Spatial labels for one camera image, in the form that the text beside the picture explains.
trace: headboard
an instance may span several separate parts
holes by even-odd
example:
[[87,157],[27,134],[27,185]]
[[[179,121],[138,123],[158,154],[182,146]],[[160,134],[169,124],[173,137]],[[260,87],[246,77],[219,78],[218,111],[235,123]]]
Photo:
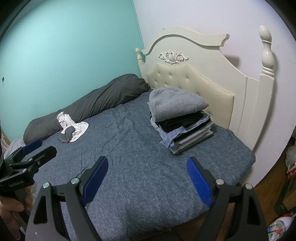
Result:
[[184,27],[159,31],[147,48],[136,48],[142,78],[151,88],[179,87],[203,97],[205,112],[253,150],[264,126],[273,83],[271,34],[260,26],[263,43],[259,80],[247,77],[221,53],[229,34],[200,34]]

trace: stack of folded clothes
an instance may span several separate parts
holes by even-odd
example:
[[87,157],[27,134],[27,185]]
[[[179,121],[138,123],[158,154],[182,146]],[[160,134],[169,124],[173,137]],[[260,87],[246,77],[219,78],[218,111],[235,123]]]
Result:
[[149,96],[150,123],[162,138],[160,142],[174,154],[213,134],[209,105],[199,95],[168,86],[154,89]]

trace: black folded clothing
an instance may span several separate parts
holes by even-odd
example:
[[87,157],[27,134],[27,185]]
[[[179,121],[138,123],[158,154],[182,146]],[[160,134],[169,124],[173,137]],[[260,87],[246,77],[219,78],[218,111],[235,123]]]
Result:
[[209,118],[207,121],[201,123],[199,126],[195,127],[194,129],[192,129],[191,131],[188,131],[186,133],[181,134],[179,137],[176,137],[174,139],[174,142],[176,141],[180,141],[184,138],[186,138],[187,136],[190,136],[193,132],[196,132],[198,129],[204,127],[206,124],[208,124],[211,121],[211,118]]
[[195,113],[178,116],[172,119],[159,121],[159,122],[156,122],[156,124],[158,126],[161,126],[161,128],[165,132],[169,133],[172,130],[175,130],[181,126],[183,126],[184,128],[187,128],[192,124],[194,124],[195,122],[197,122],[198,120],[200,120],[202,117],[203,117],[203,114],[201,113],[201,111],[198,111]]

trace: gray body pillow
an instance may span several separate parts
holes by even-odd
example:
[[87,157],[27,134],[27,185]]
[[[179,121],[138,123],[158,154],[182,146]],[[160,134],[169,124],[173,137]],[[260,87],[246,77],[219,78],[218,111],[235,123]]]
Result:
[[57,115],[62,111],[69,114],[76,123],[92,117],[104,110],[116,107],[146,92],[149,85],[135,74],[125,74],[113,79],[105,86],[95,89],[68,107],[49,115],[32,120],[24,133],[24,143],[37,139],[45,140],[62,130]]

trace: cardboard box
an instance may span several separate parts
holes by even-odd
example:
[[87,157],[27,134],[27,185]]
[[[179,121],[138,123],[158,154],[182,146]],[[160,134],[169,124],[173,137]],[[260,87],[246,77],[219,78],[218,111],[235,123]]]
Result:
[[293,175],[293,177],[284,184],[281,194],[274,206],[274,211],[279,216],[294,209],[296,209],[296,175]]

